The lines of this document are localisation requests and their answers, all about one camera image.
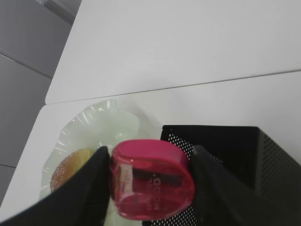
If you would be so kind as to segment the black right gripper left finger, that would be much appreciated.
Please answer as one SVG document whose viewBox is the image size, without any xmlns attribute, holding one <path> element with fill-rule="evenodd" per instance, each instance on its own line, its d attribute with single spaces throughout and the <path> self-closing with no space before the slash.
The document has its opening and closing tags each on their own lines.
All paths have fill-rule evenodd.
<svg viewBox="0 0 301 226">
<path fill-rule="evenodd" d="M 102 146 L 65 184 L 2 226 L 103 226 L 110 200 L 108 148 Z"/>
</svg>

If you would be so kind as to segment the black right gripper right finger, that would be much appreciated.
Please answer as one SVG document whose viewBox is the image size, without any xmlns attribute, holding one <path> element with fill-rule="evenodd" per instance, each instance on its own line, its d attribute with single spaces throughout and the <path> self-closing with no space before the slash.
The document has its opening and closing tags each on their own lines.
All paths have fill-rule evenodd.
<svg viewBox="0 0 301 226">
<path fill-rule="evenodd" d="M 199 226 L 299 226 L 301 214 L 257 196 L 202 146 L 190 158 L 195 183 L 193 209 Z"/>
</svg>

